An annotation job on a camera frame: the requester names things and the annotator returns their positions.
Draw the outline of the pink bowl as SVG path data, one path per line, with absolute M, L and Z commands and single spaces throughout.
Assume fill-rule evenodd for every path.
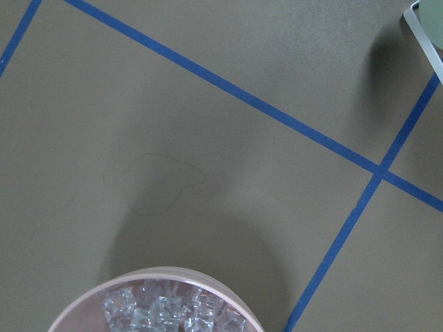
M 263 331 L 264 328 L 243 300 L 229 287 L 204 273 L 174 266 L 160 266 L 135 270 L 111 279 L 81 295 L 69 304 L 51 324 L 49 331 L 106 331 L 102 302 L 105 292 L 142 282 L 146 279 L 167 279 L 174 282 L 198 286 L 230 304 L 247 319 L 249 331 Z

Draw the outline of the white cup rack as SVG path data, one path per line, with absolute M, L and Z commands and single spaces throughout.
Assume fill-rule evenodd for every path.
M 422 30 L 422 25 L 419 20 L 419 2 L 420 1 L 414 1 L 404 11 L 403 18 L 417 40 L 421 50 L 425 54 L 429 64 L 440 81 L 440 84 L 442 84 L 442 50 L 432 45 Z

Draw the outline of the green cup on rack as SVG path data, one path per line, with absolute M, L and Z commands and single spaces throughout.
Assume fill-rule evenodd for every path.
M 424 34 L 432 45 L 442 50 L 442 0 L 421 0 L 418 10 Z

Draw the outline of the ice cubes pile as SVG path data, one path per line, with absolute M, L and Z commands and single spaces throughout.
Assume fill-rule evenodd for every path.
M 105 295 L 109 331 L 248 331 L 248 320 L 202 287 L 166 279 L 125 284 Z

